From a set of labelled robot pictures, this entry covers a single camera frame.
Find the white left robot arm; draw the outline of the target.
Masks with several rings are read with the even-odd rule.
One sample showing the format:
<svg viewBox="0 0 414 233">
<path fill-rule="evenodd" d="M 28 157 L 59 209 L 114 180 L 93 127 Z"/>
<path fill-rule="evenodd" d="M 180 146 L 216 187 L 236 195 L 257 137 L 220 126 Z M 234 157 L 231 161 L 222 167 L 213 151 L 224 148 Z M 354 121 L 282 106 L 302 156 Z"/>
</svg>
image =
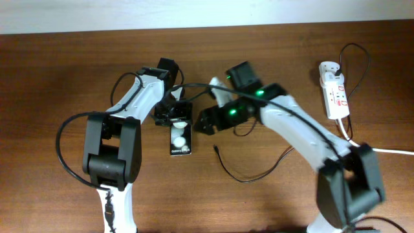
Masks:
<svg viewBox="0 0 414 233">
<path fill-rule="evenodd" d="M 132 189 L 142 163 L 141 125 L 147 117 L 170 128 L 170 154 L 191 154 L 191 104 L 172 90 L 181 75 L 174 61 L 134 72 L 130 90 L 103 114 L 87 119 L 83 172 L 100 197 L 105 232 L 137 232 Z"/>
</svg>

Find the black Galaxy flip phone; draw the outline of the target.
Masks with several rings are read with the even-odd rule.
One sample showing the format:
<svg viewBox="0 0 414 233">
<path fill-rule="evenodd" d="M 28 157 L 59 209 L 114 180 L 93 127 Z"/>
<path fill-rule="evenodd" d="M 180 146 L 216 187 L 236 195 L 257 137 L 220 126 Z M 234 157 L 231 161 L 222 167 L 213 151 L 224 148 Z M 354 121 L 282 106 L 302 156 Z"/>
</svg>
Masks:
<svg viewBox="0 0 414 233">
<path fill-rule="evenodd" d="M 170 155 L 176 157 L 191 153 L 191 124 L 185 121 L 172 123 L 170 127 Z"/>
</svg>

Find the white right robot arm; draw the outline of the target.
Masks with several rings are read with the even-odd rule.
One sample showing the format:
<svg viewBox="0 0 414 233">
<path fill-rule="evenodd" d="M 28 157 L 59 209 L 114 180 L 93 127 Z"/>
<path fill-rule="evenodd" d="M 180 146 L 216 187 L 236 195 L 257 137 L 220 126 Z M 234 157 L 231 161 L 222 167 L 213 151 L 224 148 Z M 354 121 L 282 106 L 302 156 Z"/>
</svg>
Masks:
<svg viewBox="0 0 414 233">
<path fill-rule="evenodd" d="M 353 232 L 355 224 L 386 199 L 378 157 L 367 144 L 353 146 L 324 128 L 277 83 L 263 85 L 244 61 L 226 71 L 232 84 L 210 82 L 217 105 L 202 110 L 194 129 L 213 135 L 254 117 L 283 137 L 318 174 L 320 211 L 307 232 Z"/>
</svg>

